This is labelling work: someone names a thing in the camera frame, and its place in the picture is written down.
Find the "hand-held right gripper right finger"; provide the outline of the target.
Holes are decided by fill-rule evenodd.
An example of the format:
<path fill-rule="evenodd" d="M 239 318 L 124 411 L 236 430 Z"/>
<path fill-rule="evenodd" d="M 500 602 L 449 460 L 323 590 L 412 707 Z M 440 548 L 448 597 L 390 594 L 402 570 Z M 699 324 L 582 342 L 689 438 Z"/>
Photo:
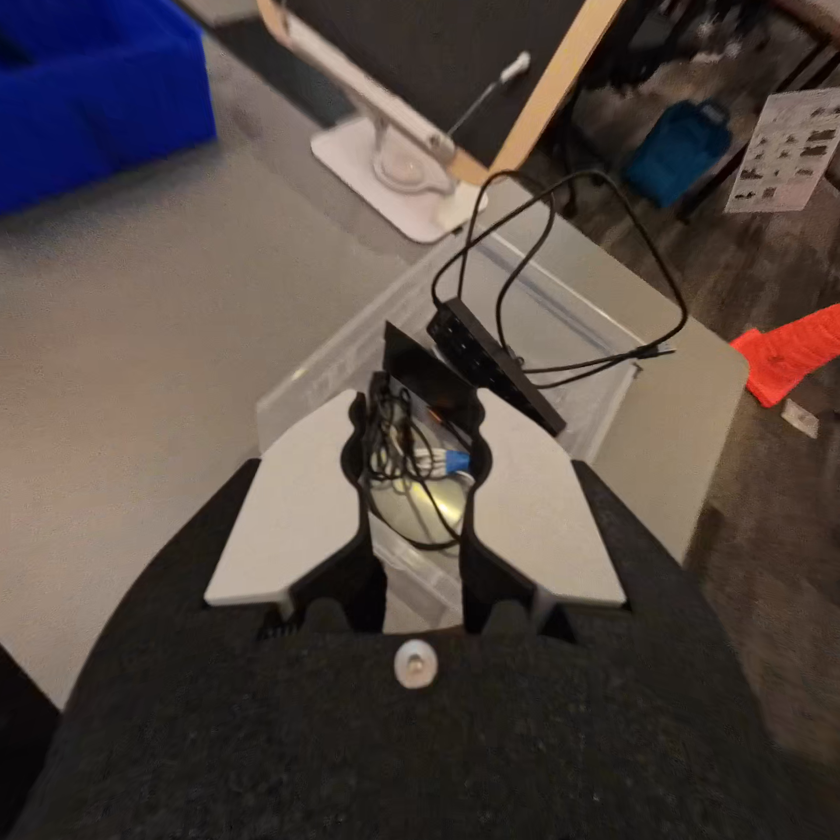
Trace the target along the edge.
<path fill-rule="evenodd" d="M 487 388 L 469 403 L 469 475 L 459 538 L 464 627 L 480 634 L 517 606 L 537 634 L 571 617 L 625 617 L 627 594 L 576 463 L 541 426 Z"/>

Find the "black USB hub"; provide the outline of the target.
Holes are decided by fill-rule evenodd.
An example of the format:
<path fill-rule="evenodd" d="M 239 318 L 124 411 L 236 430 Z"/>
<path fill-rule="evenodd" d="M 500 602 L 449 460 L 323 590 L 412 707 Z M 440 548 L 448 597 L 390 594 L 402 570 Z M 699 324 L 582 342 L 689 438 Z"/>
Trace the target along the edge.
<path fill-rule="evenodd" d="M 461 299 L 438 303 L 427 333 L 443 358 L 476 389 L 491 391 L 553 438 L 565 430 L 562 416 Z"/>

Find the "black bin divider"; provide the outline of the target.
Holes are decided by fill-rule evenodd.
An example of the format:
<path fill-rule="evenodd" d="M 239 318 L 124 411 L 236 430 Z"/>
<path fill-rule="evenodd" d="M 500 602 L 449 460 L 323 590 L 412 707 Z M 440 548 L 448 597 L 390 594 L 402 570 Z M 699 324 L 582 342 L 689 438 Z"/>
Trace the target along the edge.
<path fill-rule="evenodd" d="M 440 406 L 451 412 L 455 424 L 445 426 L 472 439 L 480 420 L 476 388 L 390 321 L 385 321 L 384 342 L 384 372 L 425 406 Z"/>

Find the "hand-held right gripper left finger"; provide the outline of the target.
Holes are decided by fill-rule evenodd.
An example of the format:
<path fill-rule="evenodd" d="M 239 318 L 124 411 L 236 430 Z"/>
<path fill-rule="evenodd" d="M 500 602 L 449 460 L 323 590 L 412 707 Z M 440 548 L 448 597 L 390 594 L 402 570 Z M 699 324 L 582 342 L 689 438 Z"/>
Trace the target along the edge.
<path fill-rule="evenodd" d="M 387 577 L 362 488 L 367 415 L 364 394 L 345 390 L 268 447 L 205 589 L 208 606 L 272 604 L 300 622 L 331 600 L 356 633 L 382 632 Z"/>

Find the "orange traffic cone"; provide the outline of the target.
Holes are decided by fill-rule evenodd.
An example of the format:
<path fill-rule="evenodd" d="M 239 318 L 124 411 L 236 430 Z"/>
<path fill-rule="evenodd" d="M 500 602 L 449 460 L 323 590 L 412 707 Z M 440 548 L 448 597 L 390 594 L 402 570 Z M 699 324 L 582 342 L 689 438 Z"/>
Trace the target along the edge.
<path fill-rule="evenodd" d="M 747 361 L 747 391 L 764 408 L 778 405 L 804 379 L 839 356 L 839 305 L 768 332 L 750 329 L 730 342 Z"/>

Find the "black tablet tan frame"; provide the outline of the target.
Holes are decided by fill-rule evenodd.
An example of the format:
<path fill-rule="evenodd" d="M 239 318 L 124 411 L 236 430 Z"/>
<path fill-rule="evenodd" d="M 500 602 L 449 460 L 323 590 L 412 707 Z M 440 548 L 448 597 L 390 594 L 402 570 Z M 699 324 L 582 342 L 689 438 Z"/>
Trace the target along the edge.
<path fill-rule="evenodd" d="M 519 170 L 625 6 L 621 1 L 257 2 L 274 39 L 361 98 L 398 99 L 471 184 Z"/>

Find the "blue plastic bin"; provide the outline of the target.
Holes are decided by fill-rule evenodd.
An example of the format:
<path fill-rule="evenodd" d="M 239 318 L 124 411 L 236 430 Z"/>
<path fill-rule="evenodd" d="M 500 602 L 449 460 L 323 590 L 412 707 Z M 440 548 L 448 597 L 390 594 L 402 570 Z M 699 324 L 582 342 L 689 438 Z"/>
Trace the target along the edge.
<path fill-rule="evenodd" d="M 1 211 L 216 138 L 203 31 L 173 2 L 2 1 Z"/>

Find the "black cable thick plug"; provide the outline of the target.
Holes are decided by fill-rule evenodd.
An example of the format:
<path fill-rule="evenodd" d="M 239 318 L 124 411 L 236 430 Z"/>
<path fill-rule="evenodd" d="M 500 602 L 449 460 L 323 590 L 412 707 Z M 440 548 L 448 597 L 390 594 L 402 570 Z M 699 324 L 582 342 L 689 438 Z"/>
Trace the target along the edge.
<path fill-rule="evenodd" d="M 456 545 L 470 483 L 460 474 L 443 478 L 370 479 L 371 511 L 384 525 L 420 550 Z"/>

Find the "clear plastic bin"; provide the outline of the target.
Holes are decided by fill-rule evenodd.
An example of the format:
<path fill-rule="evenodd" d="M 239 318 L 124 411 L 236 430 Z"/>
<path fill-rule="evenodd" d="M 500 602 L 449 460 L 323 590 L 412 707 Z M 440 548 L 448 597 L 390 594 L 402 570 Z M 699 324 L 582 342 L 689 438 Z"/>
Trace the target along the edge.
<path fill-rule="evenodd" d="M 433 352 L 426 327 L 434 315 L 430 286 L 436 271 L 462 244 L 448 237 L 394 281 L 364 310 L 302 361 L 257 405 L 259 448 L 266 452 L 282 434 L 337 394 L 367 392 L 376 371 L 384 369 L 387 323 Z M 642 342 L 565 281 L 572 269 L 546 269 L 544 259 L 530 263 L 515 281 L 502 307 L 510 346 L 528 368 L 577 363 L 629 351 Z M 546 618 L 553 602 L 618 608 L 627 596 L 592 513 L 583 512 L 585 496 L 573 479 L 572 462 L 594 465 L 618 409 L 639 372 L 626 360 L 608 371 L 547 392 L 566 425 L 557 437 L 566 456 L 551 456 L 563 465 L 549 483 L 546 469 L 532 480 L 535 490 L 549 493 L 547 511 L 565 516 L 550 527 L 539 560 L 526 566 L 537 585 L 538 617 Z M 373 549 L 388 577 L 384 631 L 417 634 L 462 624 L 462 589 L 455 548 L 421 551 L 404 540 L 435 542 L 447 532 L 434 510 L 422 509 L 428 497 L 415 484 L 374 490 L 381 520 L 371 516 Z"/>

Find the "blue bag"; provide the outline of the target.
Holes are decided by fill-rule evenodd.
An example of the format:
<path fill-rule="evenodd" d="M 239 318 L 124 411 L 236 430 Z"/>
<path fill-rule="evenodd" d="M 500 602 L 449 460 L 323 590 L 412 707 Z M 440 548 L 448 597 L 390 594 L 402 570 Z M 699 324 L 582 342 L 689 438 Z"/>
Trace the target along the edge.
<path fill-rule="evenodd" d="M 656 207 L 673 206 L 728 151 L 729 123 L 729 110 L 713 99 L 670 105 L 625 163 L 623 180 Z"/>

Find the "grey desk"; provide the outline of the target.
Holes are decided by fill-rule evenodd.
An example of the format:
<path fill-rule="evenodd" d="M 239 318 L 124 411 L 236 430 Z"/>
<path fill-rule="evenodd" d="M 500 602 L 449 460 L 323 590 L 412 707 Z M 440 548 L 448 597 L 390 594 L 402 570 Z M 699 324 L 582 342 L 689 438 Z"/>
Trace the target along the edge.
<path fill-rule="evenodd" d="M 2 218 L 2 647 L 61 710 L 154 556 L 257 452 L 256 404 L 417 262 L 205 37 L 218 140 Z"/>

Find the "printed paper sheet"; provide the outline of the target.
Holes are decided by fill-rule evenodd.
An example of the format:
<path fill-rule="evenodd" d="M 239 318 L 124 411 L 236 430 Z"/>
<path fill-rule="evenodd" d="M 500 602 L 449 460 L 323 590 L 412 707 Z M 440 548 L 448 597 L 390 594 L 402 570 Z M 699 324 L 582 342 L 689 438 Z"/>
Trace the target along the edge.
<path fill-rule="evenodd" d="M 838 87 L 771 95 L 760 113 L 724 212 L 800 212 L 823 178 L 838 143 Z"/>

